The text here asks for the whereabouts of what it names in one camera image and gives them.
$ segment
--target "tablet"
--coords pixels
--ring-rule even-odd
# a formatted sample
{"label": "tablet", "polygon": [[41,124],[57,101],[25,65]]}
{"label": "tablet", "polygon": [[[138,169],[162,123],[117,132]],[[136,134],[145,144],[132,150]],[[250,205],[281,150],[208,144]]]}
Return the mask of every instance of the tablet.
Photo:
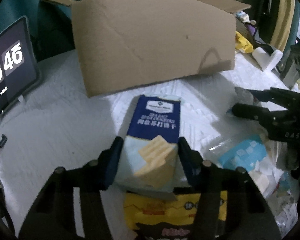
{"label": "tablet", "polygon": [[0,34],[0,114],[39,79],[27,18]]}

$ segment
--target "yellow bag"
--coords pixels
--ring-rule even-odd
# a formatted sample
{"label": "yellow bag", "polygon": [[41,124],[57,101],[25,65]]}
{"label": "yellow bag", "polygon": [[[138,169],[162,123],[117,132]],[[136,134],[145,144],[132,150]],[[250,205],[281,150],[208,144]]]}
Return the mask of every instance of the yellow bag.
{"label": "yellow bag", "polygon": [[239,32],[235,32],[235,48],[243,53],[253,52],[252,44]]}
{"label": "yellow bag", "polygon": [[[192,230],[200,193],[176,195],[176,198],[167,201],[126,193],[124,213],[128,227],[149,239],[186,239]],[[224,228],[227,191],[222,191],[220,198],[219,223]]]}

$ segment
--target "white bedsheet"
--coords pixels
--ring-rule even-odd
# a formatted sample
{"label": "white bedsheet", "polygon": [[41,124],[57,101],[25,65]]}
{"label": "white bedsheet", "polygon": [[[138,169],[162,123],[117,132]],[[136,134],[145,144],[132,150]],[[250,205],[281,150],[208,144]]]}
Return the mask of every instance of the white bedsheet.
{"label": "white bedsheet", "polygon": [[[81,167],[109,148],[116,135],[125,136],[135,101],[130,103],[136,96],[182,97],[180,136],[203,155],[216,138],[240,132],[245,121],[225,117],[236,101],[234,86],[286,88],[276,75],[263,73],[254,64],[248,56],[237,54],[232,71],[87,98],[75,50],[40,62],[42,83],[25,96],[24,104],[15,104],[0,124],[0,136],[8,138],[0,150],[0,180],[16,233],[57,166]],[[114,240],[133,239],[124,222],[123,194],[111,186],[102,197]]]}

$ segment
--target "cardboard box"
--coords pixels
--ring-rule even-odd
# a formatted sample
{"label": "cardboard box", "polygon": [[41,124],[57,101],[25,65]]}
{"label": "cardboard box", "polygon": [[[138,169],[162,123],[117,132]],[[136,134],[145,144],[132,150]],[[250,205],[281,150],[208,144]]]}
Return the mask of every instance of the cardboard box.
{"label": "cardboard box", "polygon": [[45,1],[72,7],[89,97],[233,69],[236,27],[228,12],[249,7],[234,0]]}

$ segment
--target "cracker package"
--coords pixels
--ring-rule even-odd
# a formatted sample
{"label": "cracker package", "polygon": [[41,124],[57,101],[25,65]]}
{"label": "cracker package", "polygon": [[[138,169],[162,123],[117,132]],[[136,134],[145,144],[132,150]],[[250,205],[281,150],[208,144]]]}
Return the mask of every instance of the cracker package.
{"label": "cracker package", "polygon": [[141,95],[124,141],[115,182],[147,196],[173,192],[180,101]]}

